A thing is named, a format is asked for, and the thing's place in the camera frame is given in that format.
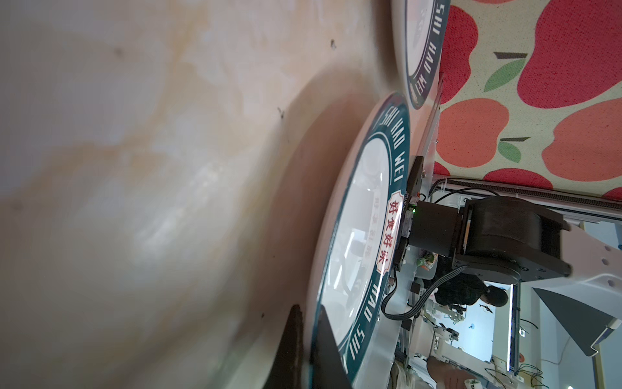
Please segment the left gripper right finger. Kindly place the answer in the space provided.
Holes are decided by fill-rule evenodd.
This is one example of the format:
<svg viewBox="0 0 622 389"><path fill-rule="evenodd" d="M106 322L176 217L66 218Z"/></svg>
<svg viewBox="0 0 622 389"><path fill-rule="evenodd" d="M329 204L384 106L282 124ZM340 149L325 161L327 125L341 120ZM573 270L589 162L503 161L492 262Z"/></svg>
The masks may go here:
<svg viewBox="0 0 622 389"><path fill-rule="evenodd" d="M311 367L312 389L351 389L327 318L319 318L317 322Z"/></svg>

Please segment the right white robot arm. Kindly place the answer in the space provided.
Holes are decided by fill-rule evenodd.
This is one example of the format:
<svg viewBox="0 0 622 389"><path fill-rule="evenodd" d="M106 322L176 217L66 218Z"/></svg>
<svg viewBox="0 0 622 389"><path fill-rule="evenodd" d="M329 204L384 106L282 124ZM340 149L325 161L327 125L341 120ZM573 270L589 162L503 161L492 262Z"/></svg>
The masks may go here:
<svg viewBox="0 0 622 389"><path fill-rule="evenodd" d="M424 202L408 226L413 246L445 262L441 283L473 275L532 288L588 357L621 325L621 250L557 212L502 196Z"/></svg>

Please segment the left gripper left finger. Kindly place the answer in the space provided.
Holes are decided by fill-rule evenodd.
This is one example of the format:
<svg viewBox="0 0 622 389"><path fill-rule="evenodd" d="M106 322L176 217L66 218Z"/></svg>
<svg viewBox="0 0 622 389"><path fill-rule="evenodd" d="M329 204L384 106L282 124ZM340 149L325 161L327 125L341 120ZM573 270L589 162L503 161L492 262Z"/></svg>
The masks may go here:
<svg viewBox="0 0 622 389"><path fill-rule="evenodd" d="M301 388L304 358L303 327L301 307L294 305L289 311L275 360L263 389Z"/></svg>

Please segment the green rim plate front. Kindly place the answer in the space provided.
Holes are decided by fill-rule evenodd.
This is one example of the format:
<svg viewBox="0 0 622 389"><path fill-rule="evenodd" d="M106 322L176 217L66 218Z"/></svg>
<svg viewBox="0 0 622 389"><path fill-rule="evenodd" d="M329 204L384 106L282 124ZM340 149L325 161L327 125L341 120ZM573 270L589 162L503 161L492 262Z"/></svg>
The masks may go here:
<svg viewBox="0 0 622 389"><path fill-rule="evenodd" d="M312 350L327 318L355 387L380 314L407 194L410 116L405 96L378 103L354 140L317 239L305 308L301 384L312 388Z"/></svg>

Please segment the green rim plate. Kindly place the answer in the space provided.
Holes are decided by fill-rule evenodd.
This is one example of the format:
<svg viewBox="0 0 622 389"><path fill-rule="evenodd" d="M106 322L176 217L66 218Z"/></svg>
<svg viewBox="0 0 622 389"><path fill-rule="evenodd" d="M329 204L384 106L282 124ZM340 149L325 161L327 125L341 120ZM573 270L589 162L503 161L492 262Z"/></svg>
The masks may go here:
<svg viewBox="0 0 622 389"><path fill-rule="evenodd" d="M390 10L395 57L404 94L410 107L419 110L435 85L450 2L392 0Z"/></svg>
<svg viewBox="0 0 622 389"><path fill-rule="evenodd" d="M410 116L405 96L378 103L354 140L317 239L305 308L301 384L312 388L312 350L327 318L355 387L380 314L407 194Z"/></svg>

